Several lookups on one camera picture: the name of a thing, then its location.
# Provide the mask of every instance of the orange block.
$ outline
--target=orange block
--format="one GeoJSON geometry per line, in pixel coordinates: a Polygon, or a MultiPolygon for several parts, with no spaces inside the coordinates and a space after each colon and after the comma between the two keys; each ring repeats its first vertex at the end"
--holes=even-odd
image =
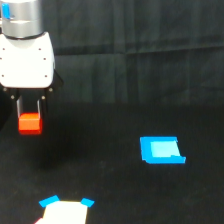
{"type": "Polygon", "coordinates": [[[19,133],[22,135],[39,135],[42,133],[42,119],[38,113],[24,113],[19,118],[19,133]]]}

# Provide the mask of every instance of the white paper square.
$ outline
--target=white paper square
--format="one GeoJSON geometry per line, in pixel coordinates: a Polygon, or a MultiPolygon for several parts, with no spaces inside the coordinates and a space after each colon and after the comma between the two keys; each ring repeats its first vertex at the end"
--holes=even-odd
{"type": "Polygon", "coordinates": [[[46,207],[44,223],[85,224],[87,209],[87,206],[80,202],[57,201],[46,207]]]}
{"type": "Polygon", "coordinates": [[[151,151],[153,157],[180,156],[176,141],[151,142],[151,151]]]}

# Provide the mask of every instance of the white robot housing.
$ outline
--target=white robot housing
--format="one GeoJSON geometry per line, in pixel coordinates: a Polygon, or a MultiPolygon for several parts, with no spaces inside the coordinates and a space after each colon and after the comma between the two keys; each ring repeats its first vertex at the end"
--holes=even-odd
{"type": "Polygon", "coordinates": [[[40,0],[1,0],[0,83],[7,88],[46,88],[54,53],[43,30],[40,0]]]}

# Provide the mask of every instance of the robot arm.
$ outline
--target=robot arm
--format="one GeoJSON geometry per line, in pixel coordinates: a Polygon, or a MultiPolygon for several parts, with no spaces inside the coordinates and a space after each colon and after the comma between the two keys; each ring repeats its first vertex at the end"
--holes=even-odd
{"type": "Polygon", "coordinates": [[[41,0],[0,0],[0,83],[16,100],[19,132],[41,134],[48,93],[63,85],[44,31],[41,0]],[[21,90],[38,91],[37,113],[24,113],[21,90]]]}

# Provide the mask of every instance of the black cloth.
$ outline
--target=black cloth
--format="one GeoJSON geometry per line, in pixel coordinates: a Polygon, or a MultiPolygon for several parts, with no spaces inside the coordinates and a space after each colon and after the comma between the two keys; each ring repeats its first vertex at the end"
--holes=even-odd
{"type": "Polygon", "coordinates": [[[45,30],[75,102],[223,105],[222,0],[48,0],[45,30]]]}
{"type": "Polygon", "coordinates": [[[39,137],[0,135],[0,223],[34,223],[39,201],[95,204],[87,224],[222,223],[224,108],[51,105],[39,137]],[[185,165],[141,160],[141,136],[177,136],[185,165]]]}

